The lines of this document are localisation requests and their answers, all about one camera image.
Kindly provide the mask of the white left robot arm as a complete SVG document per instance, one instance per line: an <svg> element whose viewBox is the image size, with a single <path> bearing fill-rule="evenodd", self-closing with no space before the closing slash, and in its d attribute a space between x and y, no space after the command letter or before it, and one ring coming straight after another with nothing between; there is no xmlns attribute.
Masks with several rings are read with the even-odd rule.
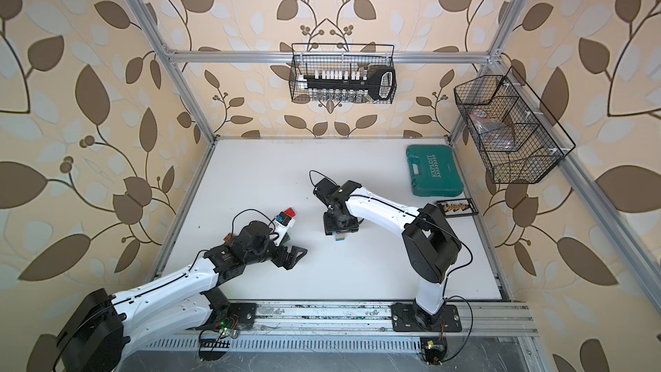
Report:
<svg viewBox="0 0 661 372"><path fill-rule="evenodd" d="M50 370L112 371L137 350L175 332L229 320L220 285L249 265L271 262L291 270L307 250L284 246L287 227L254 220L219 246L201 250L193 263L133 289L89 293L57 337Z"/></svg>

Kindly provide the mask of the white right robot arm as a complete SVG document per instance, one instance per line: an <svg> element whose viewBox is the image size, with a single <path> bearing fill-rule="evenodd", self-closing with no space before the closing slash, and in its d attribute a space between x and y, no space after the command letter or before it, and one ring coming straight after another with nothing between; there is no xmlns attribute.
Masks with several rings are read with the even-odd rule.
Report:
<svg viewBox="0 0 661 372"><path fill-rule="evenodd" d="M401 237L411 268L419 276L414 308L429 317L442 311L448 275L464 245L436 205L397 204L353 181L342 186L322 181L313 194L326 206L327 235L355 233L365 220Z"/></svg>

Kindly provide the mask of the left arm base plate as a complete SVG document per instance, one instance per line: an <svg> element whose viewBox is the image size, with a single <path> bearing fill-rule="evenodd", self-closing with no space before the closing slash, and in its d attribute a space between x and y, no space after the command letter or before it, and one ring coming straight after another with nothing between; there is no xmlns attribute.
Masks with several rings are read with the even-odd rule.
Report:
<svg viewBox="0 0 661 372"><path fill-rule="evenodd" d="M213 324L220 329L251 330L257 309L256 303L230 303L218 311Z"/></svg>

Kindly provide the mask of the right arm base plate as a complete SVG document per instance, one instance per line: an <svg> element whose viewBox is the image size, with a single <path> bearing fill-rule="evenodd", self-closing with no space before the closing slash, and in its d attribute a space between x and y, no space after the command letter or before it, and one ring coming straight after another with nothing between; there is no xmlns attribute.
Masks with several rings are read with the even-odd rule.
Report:
<svg viewBox="0 0 661 372"><path fill-rule="evenodd" d="M456 305L444 304L435 314L426 313L415 303L397 302L390 306L394 332L461 332Z"/></svg>

